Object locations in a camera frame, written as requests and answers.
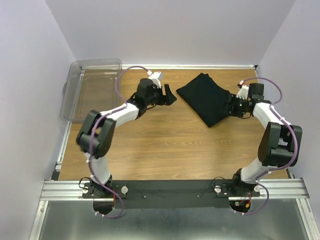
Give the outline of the black t shirt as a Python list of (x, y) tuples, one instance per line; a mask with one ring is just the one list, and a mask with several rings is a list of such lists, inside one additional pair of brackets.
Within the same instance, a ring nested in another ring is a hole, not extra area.
[(227, 103), (231, 93), (207, 73), (200, 73), (176, 92), (209, 128), (229, 116)]

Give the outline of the clear plastic storage bin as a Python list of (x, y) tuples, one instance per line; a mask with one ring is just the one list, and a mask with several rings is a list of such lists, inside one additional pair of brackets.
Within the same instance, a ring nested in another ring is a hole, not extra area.
[(91, 110), (111, 110), (121, 104), (115, 83), (122, 71), (120, 59), (78, 60), (69, 67), (63, 86), (60, 118), (81, 123)]

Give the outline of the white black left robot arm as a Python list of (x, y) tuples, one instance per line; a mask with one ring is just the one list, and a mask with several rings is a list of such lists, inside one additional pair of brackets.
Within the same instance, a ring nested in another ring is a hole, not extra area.
[(116, 194), (107, 158), (116, 128), (137, 120), (154, 106), (170, 106), (176, 100), (168, 84), (162, 87), (150, 78), (142, 78), (136, 92), (123, 105), (109, 111), (91, 110), (87, 114), (76, 143), (85, 154), (90, 171), (90, 187), (85, 187), (88, 192), (101, 197)]

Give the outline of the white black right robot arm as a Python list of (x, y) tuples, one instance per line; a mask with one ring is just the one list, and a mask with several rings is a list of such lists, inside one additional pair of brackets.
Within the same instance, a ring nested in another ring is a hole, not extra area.
[(292, 125), (275, 109), (274, 103), (265, 99), (264, 85), (244, 81), (238, 84), (237, 94), (231, 94), (227, 102), (230, 116), (250, 114), (264, 128), (256, 159), (240, 168), (232, 177), (230, 189), (251, 192), (259, 180), (272, 172), (293, 167), (298, 162), (303, 129)]

